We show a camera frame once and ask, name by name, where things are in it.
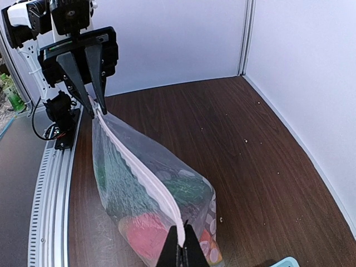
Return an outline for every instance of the white wall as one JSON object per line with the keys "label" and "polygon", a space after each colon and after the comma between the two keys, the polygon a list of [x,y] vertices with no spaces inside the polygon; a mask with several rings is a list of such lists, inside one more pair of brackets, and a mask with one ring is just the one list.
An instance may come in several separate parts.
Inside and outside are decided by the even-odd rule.
{"label": "white wall", "polygon": [[[1,0],[0,6],[12,2]],[[107,95],[237,74],[246,0],[97,2],[94,27],[113,26],[120,46]],[[13,55],[35,95],[33,80]]]}
{"label": "white wall", "polygon": [[257,1],[246,75],[309,150],[356,237],[355,14],[355,1]]}

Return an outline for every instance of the bottle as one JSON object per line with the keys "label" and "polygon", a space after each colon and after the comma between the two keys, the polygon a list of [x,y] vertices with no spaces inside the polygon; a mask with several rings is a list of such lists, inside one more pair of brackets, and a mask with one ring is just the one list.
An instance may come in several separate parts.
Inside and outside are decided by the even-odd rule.
{"label": "bottle", "polygon": [[15,84],[13,83],[11,76],[6,76],[5,73],[0,76],[2,81],[2,91],[9,99],[13,109],[16,113],[21,113],[26,109],[26,105],[18,95]]}

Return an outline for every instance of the ziplock bag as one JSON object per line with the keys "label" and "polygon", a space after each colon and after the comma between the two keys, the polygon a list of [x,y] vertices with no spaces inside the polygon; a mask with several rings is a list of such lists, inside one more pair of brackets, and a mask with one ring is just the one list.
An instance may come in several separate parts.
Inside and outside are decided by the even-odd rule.
{"label": "ziplock bag", "polygon": [[171,226],[192,226],[210,266],[224,266],[216,243],[215,191],[168,149],[112,114],[93,120],[93,165],[107,214],[147,266],[157,264]]}

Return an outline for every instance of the gray floor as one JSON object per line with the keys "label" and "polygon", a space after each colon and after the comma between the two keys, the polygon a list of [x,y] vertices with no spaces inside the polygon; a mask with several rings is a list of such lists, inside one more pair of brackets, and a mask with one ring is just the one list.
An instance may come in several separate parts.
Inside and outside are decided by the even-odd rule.
{"label": "gray floor", "polygon": [[[48,127],[36,114],[39,133]],[[0,140],[0,266],[27,266],[29,220],[39,165],[46,142],[38,139],[27,117],[15,119]]]}

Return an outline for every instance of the black cable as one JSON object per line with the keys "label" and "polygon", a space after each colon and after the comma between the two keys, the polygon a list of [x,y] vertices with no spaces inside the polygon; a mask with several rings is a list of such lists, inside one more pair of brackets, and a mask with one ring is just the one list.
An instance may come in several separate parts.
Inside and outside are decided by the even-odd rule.
{"label": "black cable", "polygon": [[37,104],[35,105],[35,107],[34,107],[34,109],[33,109],[33,111],[32,111],[32,130],[33,130],[34,134],[35,134],[39,139],[41,139],[41,140],[43,140],[43,141],[55,140],[58,135],[56,135],[56,136],[54,136],[54,137],[51,137],[51,138],[48,138],[48,139],[47,139],[47,138],[43,138],[41,135],[39,135],[39,134],[37,133],[36,129],[34,128],[34,114],[36,113],[36,109],[37,109],[38,104],[39,104],[40,101],[41,101],[41,98],[38,99]]}

